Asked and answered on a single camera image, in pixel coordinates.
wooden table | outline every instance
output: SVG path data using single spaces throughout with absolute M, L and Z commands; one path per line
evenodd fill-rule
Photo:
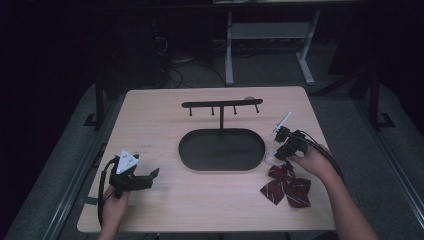
M 259 134 L 266 148 L 280 144 L 270 131 L 288 111 L 285 126 L 303 130 L 326 144 L 303 88 L 216 88 L 130 91 L 124 101 L 107 145 L 89 197 L 96 198 L 100 172 L 123 148 L 140 154 L 135 175 L 160 168 L 151 189 L 131 193 L 128 213 L 121 231 L 130 232 L 232 232 L 297 231 L 335 229 L 332 210 L 322 182 L 293 163 L 297 177 L 312 181 L 308 197 L 311 207 L 296 209 L 283 199 L 277 206 L 259 191 L 272 179 L 270 165 L 262 162 L 249 171 L 199 172 L 180 160 L 178 145 L 188 132 L 219 128 L 219 114 L 211 109 L 188 109 L 189 101 L 263 99 L 258 105 L 226 109 L 225 128 L 247 128 Z M 78 222 L 82 232 L 98 232 L 97 206 L 85 204 Z

red patterned cloth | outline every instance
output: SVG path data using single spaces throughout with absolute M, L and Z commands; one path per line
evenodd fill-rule
M 265 185 L 261 192 L 277 205 L 283 200 L 284 195 L 292 207 L 303 208 L 311 206 L 308 199 L 308 192 L 311 188 L 311 181 L 304 178 L 296 178 L 293 166 L 289 161 L 281 167 L 272 167 L 268 176 L 274 178 Z

hand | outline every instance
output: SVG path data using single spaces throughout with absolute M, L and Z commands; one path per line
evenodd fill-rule
M 128 206 L 130 192 L 123 192 L 121 198 L 115 198 L 115 188 L 109 186 L 103 194 L 103 224 L 98 239 L 113 239 L 118 232 Z
M 331 156 L 333 156 L 333 154 L 328 148 L 326 148 L 322 144 L 320 144 L 320 146 Z M 306 171 L 314 174 L 321 180 L 328 175 L 337 175 L 337 172 L 334 170 L 330 161 L 326 157 L 324 157 L 318 150 L 316 150 L 314 147 L 311 147 L 310 145 L 308 145 L 308 152 L 304 157 L 293 155 L 290 156 L 289 159 L 295 161 Z

table leg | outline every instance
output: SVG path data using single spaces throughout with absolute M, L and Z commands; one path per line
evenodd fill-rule
M 306 84 L 313 85 L 315 83 L 311 71 L 309 70 L 308 64 L 306 63 L 306 55 L 308 54 L 309 47 L 314 37 L 315 28 L 317 26 L 320 10 L 314 12 L 314 16 L 309 24 L 308 32 L 305 38 L 305 46 L 301 52 L 296 53 L 297 61 L 299 62 L 300 68 L 302 69 L 303 76 L 305 77 Z
M 288 232 L 284 233 L 285 240 L 291 240 L 290 234 Z
M 232 13 L 228 13 L 228 24 L 227 24 L 227 55 L 225 56 L 225 84 L 232 86 L 234 84 L 233 79 L 233 61 L 231 59 L 231 38 L 232 38 Z
M 95 83 L 96 90 L 96 114 L 89 114 L 85 120 L 84 126 L 95 126 L 97 131 L 103 123 L 104 120 L 104 101 L 103 101 L 103 85 L 102 79 L 99 74 Z
M 224 233 L 218 233 L 219 240 L 224 240 L 224 237 L 225 237 Z

black oval tray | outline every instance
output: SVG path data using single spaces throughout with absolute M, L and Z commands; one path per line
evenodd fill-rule
M 181 139 L 178 151 L 193 170 L 245 171 L 261 163 L 265 143 L 249 129 L 198 129 Z

